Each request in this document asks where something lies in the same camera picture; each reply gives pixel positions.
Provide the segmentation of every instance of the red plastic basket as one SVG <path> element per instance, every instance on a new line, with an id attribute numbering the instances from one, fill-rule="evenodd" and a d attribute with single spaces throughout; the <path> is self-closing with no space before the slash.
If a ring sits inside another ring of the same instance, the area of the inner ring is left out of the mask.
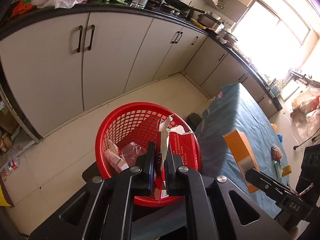
<path id="1" fill-rule="evenodd" d="M 104 179 L 111 178 L 115 175 L 113 168 L 104 156 L 108 147 L 108 140 L 114 142 L 120 149 L 128 143 L 135 142 L 143 148 L 148 148 L 150 141 L 156 142 L 157 122 L 161 118 L 165 120 L 173 114 L 173 120 L 169 128 L 182 125 L 186 132 L 191 131 L 186 122 L 169 109 L 153 103 L 135 102 L 123 105 L 111 112 L 102 122 L 95 145 L 96 159 L 99 171 Z M 201 165 L 201 152 L 197 139 L 196 154 L 198 166 Z M 166 197 L 160 203 L 154 197 L 138 197 L 134 203 L 146 207 L 166 206 L 181 197 Z"/>

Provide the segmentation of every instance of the bottle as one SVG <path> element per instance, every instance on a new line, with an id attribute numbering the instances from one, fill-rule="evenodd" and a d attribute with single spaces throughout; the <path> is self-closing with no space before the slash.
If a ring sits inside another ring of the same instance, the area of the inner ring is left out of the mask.
<path id="1" fill-rule="evenodd" d="M 9 175 L 10 173 L 14 172 L 14 170 L 19 166 L 20 162 L 18 158 L 14 158 L 12 161 L 9 162 L 8 166 L 4 168 L 4 175 Z"/>

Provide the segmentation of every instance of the bolt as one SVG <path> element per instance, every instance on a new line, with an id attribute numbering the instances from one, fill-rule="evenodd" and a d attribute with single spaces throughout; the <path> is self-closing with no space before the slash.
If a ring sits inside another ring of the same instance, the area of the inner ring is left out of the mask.
<path id="1" fill-rule="evenodd" d="M 100 176 L 95 176 L 92 178 L 92 182 L 95 184 L 99 184 L 100 182 L 102 182 L 102 178 Z"/>
<path id="2" fill-rule="evenodd" d="M 227 181 L 227 177 L 223 175 L 217 176 L 217 181 L 220 183 L 225 183 Z"/>
<path id="3" fill-rule="evenodd" d="M 140 171 L 140 168 L 138 166 L 133 166 L 130 168 L 130 171 L 136 173 Z"/>
<path id="4" fill-rule="evenodd" d="M 180 166 L 178 168 L 178 170 L 181 171 L 181 172 L 187 172 L 189 170 L 189 168 L 187 166 Z"/>

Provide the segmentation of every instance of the black countertop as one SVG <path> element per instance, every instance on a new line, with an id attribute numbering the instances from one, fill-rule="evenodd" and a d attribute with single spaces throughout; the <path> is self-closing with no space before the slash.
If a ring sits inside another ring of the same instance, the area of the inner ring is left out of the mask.
<path id="1" fill-rule="evenodd" d="M 15 17 L 14 19 L 9 20 L 9 15 L 5 16 L 1 23 L 0 23 L 0 40 L 4 39 L 5 37 L 9 36 L 10 34 L 34 24 L 36 22 L 40 22 L 43 20 L 47 20 L 54 17 L 59 17 L 63 15 L 69 14 L 77 14 L 77 13 L 88 13 L 88 12 L 116 12 L 116 13 L 128 13 L 128 14 L 135 14 L 141 15 L 146 17 L 152 17 L 172 23 L 179 24 L 184 27 L 188 27 L 200 33 L 210 36 L 212 40 L 214 40 L 217 44 L 219 44 L 225 51 L 227 51 L 230 55 L 232 55 L 247 71 L 251 74 L 251 76 L 258 82 L 258 84 L 263 88 L 265 93 L 269 96 L 269 98 L 274 103 L 277 110 L 282 109 L 281 104 L 279 103 L 277 98 L 273 98 L 269 91 L 267 90 L 267 84 L 264 79 L 255 72 L 253 68 L 238 54 L 236 54 L 232 49 L 228 48 L 226 45 L 219 42 L 215 36 L 216 34 L 212 31 L 204 31 L 191 22 L 177 17 L 175 15 L 163 12 L 157 8 L 145 8 L 145 9 L 138 9 L 130 7 L 129 5 L 122 5 L 122 4 L 105 4 L 100 1 L 96 0 L 89 0 L 88 2 L 84 2 L 81 4 L 76 4 L 71 9 L 54 9 L 54 7 L 46 7 L 43 9 L 32 9 L 31 11 Z"/>

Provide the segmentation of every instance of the window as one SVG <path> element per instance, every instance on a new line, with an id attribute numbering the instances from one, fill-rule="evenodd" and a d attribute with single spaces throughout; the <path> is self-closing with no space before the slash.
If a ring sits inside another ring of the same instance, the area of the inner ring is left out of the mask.
<path id="1" fill-rule="evenodd" d="M 255 0 L 233 34 L 239 40 L 239 49 L 272 80 L 283 78 L 296 67 L 299 49 L 309 31 L 284 0 Z"/>

